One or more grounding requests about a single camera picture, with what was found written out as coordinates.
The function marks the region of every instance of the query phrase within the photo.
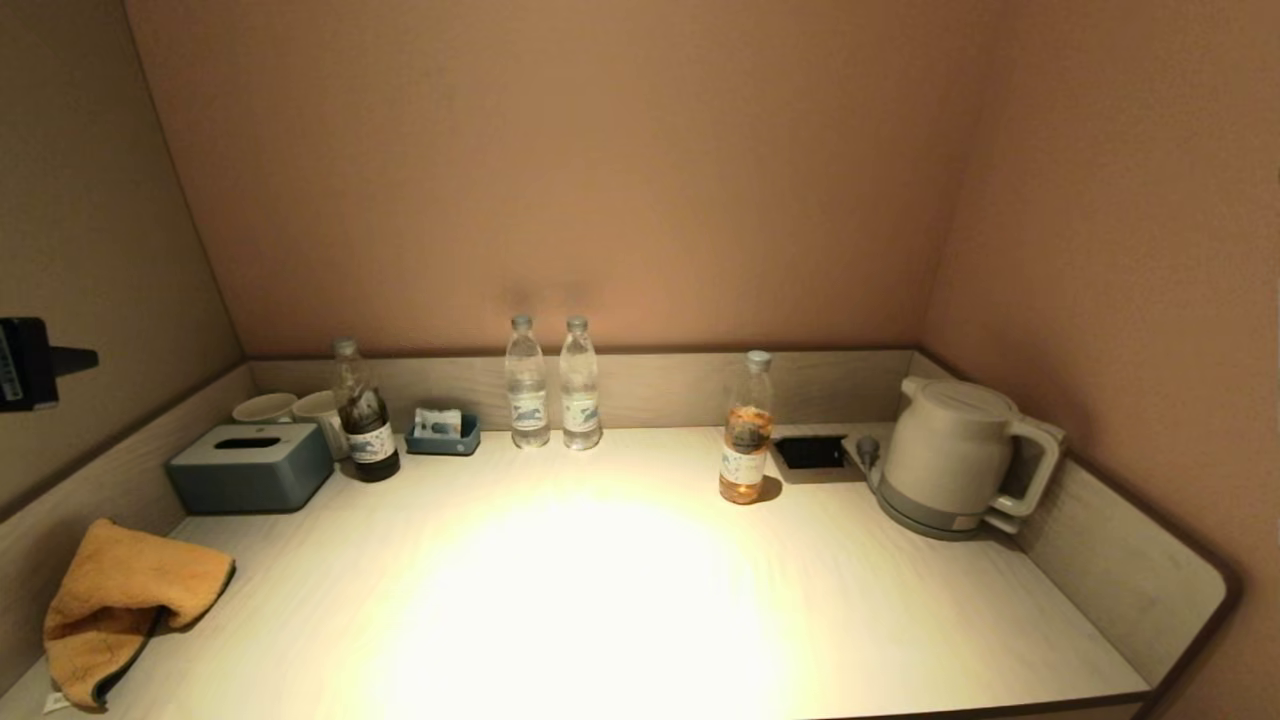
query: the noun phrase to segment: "blue tray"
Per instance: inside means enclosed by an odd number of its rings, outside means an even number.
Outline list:
[[[458,455],[466,457],[480,447],[480,419],[475,415],[462,414],[462,437],[417,437],[413,430],[416,425],[410,425],[404,433],[404,450],[410,455]]]

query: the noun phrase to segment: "white mug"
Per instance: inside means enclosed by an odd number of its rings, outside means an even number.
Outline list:
[[[342,460],[351,455],[347,446],[347,433],[342,430],[342,420],[338,418],[338,404],[332,389],[312,392],[293,404],[293,416],[300,423],[315,423],[324,432],[324,441],[329,443],[329,455],[334,460]]]
[[[292,423],[293,404],[297,401],[298,396],[292,392],[260,395],[237,405],[232,419],[248,424]]]

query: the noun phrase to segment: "glass bottle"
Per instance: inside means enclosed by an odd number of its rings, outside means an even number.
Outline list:
[[[561,348],[561,405],[564,420],[564,447],[590,450],[600,442],[600,405],[596,389],[599,373],[595,346],[586,334],[586,318],[572,315],[564,323],[568,337]]]
[[[721,497],[739,505],[755,502],[764,479],[764,459],[773,434],[773,356],[763,350],[746,354],[746,377],[730,400],[721,455]]]
[[[335,359],[333,395],[342,432],[351,445],[356,477],[365,482],[385,480],[399,471],[399,451],[392,434],[387,404],[378,393],[372,370],[356,348],[355,338],[333,341]]]
[[[507,343],[507,398],[511,401],[511,441],[516,447],[541,447],[550,439],[547,421],[547,364],[534,340],[529,315],[511,319]]]

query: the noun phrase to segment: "washcloth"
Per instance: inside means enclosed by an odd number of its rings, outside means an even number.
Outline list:
[[[234,571],[216,550],[95,520],[45,615],[50,675],[70,702],[102,707],[161,615],[172,628],[189,625]]]

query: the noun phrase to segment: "black device on wall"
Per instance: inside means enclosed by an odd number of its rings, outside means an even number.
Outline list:
[[[58,378],[97,368],[97,352],[49,345],[40,318],[0,318],[0,413],[58,405]]]

